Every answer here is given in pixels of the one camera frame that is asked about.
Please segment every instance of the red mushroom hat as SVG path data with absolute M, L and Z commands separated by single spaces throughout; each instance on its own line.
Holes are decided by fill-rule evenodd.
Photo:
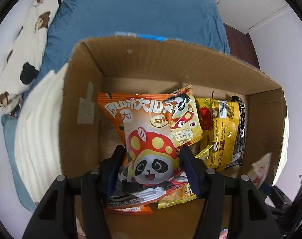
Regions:
M 177 156 L 177 150 L 172 141 L 165 135 L 146 131 L 144 128 L 139 127 L 131 132 L 126 146 L 132 159 L 132 167 L 135 161 L 139 162 L 139 159 L 147 154 L 154 154 L 169 159 L 174 170 L 179 167 L 180 160 Z

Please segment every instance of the panda cartoon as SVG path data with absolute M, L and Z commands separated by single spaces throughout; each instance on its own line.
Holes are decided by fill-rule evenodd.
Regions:
M 131 132 L 126 146 L 132 160 L 128 168 L 131 181 L 153 186 L 178 174 L 180 160 L 167 136 L 140 127 Z
M 189 122 L 194 116 L 194 110 L 189 104 L 191 98 L 186 93 L 170 97 L 165 102 L 175 101 L 174 113 L 170 123 L 171 129 L 181 128 L 187 122 Z

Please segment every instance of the white blanket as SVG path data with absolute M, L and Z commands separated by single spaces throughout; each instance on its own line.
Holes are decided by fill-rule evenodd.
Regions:
M 0 78 L 0 107 L 10 113 L 39 73 L 48 28 L 62 0 L 34 0 Z
M 62 174 L 59 120 L 68 64 L 50 71 L 29 94 L 15 133 L 15 160 L 31 199 L 40 202 L 55 178 Z

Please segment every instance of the yellow polka dot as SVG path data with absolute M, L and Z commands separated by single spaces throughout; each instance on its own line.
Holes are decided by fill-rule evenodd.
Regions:
M 170 153 L 172 153 L 172 147 L 170 147 L 170 146 L 167 146 L 166 148 L 165 148 L 165 151 L 166 151 L 166 153 L 167 154 L 170 154 Z
M 163 147 L 164 145 L 164 142 L 163 142 L 163 139 L 160 138 L 160 137 L 155 137 L 152 139 L 152 145 L 154 148 L 156 149 L 160 149 Z
M 135 153 L 133 151 L 130 151 L 129 155 L 130 155 L 130 157 L 131 157 L 132 160 L 135 159 Z
M 139 138 L 134 136 L 131 138 L 131 146 L 135 149 L 135 150 L 139 150 L 140 149 L 140 141 L 139 141 Z

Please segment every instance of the cardboard box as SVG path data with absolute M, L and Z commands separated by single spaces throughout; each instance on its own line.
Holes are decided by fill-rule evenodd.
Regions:
M 272 152 L 266 179 L 272 183 L 286 118 L 282 87 L 230 55 L 181 41 L 159 42 L 132 36 L 86 39 L 75 46 L 65 77 L 60 120 L 63 173 L 67 177 L 81 176 L 108 157 L 104 155 L 105 130 L 110 129 L 110 123 L 106 123 L 106 116 L 97 105 L 99 92 L 170 93 L 190 82 L 196 97 L 211 97 L 215 91 L 216 99 L 232 95 L 243 99 L 247 134 L 240 174 L 247 173 L 252 163 Z M 226 198 L 223 227 L 227 227 L 229 216 L 229 197 Z M 185 239 L 193 237 L 202 206 L 203 200 L 197 199 L 160 210 L 152 206 L 152 216 L 106 213 L 106 218 L 113 238 Z M 81 220 L 79 199 L 76 212 Z

